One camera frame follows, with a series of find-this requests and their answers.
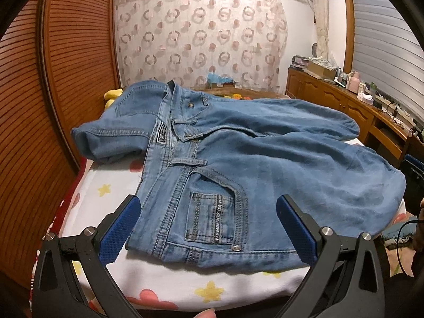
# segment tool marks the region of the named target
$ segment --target bed sheet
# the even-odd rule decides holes
[[[357,139],[347,143],[362,145]],[[68,195],[69,206],[64,203],[59,210],[54,231],[65,237],[77,235],[87,226],[97,226],[128,194],[135,194],[143,160],[127,157],[115,164],[102,165],[87,161],[73,192]],[[402,201],[394,220],[403,214],[406,210]],[[74,268],[90,306],[102,312],[79,262],[74,262]],[[107,265],[107,269],[137,309],[199,311],[240,307],[292,295],[309,267],[281,273],[230,274],[184,264],[163,264],[122,248],[117,260]]]

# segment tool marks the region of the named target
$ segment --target metal screw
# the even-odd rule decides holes
[[[45,239],[46,240],[53,240],[54,239],[54,233],[53,232],[47,233],[46,236],[45,236]]]
[[[362,233],[362,238],[364,238],[366,241],[370,241],[371,240],[371,234],[369,234],[368,232],[364,232],[364,233]]]
[[[89,237],[90,235],[93,235],[95,232],[94,227],[87,227],[86,229],[84,229],[84,235],[86,235],[87,237]]]
[[[322,233],[326,236],[333,235],[333,230],[330,227],[323,227]]]

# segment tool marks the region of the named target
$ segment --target slatted wooden panel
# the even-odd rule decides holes
[[[43,100],[37,2],[0,41],[0,271],[26,288],[41,237],[75,177]]]
[[[51,85],[63,113],[63,129],[97,119],[103,94],[117,89],[111,41],[113,0],[47,0],[46,44]]]

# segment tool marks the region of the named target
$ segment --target wooden window frame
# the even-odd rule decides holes
[[[352,71],[353,51],[355,47],[355,10],[353,0],[346,1],[346,52],[343,71]]]

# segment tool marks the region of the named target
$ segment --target patterned curtain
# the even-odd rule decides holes
[[[280,0],[116,0],[125,85],[173,79],[202,88],[209,72],[276,91],[287,20]]]

